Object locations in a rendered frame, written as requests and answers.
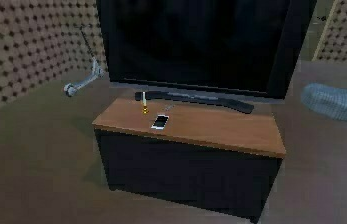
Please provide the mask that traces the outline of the white mobile phone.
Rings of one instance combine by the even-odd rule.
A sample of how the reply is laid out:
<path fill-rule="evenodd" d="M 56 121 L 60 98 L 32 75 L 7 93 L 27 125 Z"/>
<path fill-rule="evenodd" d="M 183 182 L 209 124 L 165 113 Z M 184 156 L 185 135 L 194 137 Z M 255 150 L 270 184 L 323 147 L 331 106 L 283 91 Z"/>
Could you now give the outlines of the white mobile phone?
<path fill-rule="evenodd" d="M 163 130 L 168 122 L 169 116 L 160 114 L 156 117 L 151 128 L 156 130 Z"/>

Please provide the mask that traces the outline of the brown topped black cabinet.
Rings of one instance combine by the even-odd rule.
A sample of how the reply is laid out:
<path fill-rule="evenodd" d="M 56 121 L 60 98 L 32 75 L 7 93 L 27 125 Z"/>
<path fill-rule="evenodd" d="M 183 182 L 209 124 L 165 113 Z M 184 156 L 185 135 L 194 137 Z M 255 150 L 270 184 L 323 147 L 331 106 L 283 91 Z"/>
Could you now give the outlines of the brown topped black cabinet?
<path fill-rule="evenodd" d="M 118 98 L 93 122 L 107 183 L 258 223 L 286 149 L 269 109 Z M 168 115 L 163 130 L 151 126 Z"/>

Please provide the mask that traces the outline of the black television set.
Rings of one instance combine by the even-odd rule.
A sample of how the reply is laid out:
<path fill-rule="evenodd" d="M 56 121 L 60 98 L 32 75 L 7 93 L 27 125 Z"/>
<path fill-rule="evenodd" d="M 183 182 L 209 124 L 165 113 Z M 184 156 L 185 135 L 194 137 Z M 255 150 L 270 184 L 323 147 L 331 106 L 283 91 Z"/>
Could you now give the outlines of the black television set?
<path fill-rule="evenodd" d="M 110 81 L 136 99 L 280 103 L 317 0 L 96 0 Z"/>

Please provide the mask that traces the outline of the grey kick scooter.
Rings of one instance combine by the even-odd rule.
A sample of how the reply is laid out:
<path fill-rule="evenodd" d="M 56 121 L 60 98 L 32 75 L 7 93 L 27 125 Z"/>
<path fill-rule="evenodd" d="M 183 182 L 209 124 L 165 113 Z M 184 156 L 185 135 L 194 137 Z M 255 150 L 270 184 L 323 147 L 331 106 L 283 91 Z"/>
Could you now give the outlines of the grey kick scooter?
<path fill-rule="evenodd" d="M 63 91 L 66 96 L 73 97 L 80 89 L 84 88 L 91 82 L 95 81 L 98 78 L 101 78 L 104 76 L 104 70 L 102 69 L 100 63 L 98 62 L 95 54 L 93 53 L 93 50 L 87 40 L 87 36 L 84 32 L 85 25 L 80 25 L 79 30 L 82 35 L 82 38 L 84 40 L 85 46 L 87 47 L 88 54 L 90 55 L 92 59 L 92 67 L 90 74 L 83 79 L 82 81 L 76 82 L 76 83 L 68 83 L 63 87 Z"/>

